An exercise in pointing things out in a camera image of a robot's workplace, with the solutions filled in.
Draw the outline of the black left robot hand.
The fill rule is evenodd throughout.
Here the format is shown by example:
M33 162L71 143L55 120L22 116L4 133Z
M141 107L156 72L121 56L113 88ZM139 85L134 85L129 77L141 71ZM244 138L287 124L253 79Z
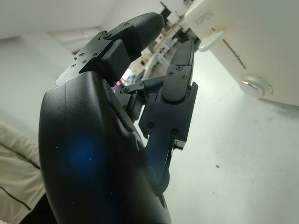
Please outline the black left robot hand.
M165 76L117 85L163 28L152 12L98 33L45 93L39 156L58 223L171 223L163 193L198 90L193 41L179 47Z

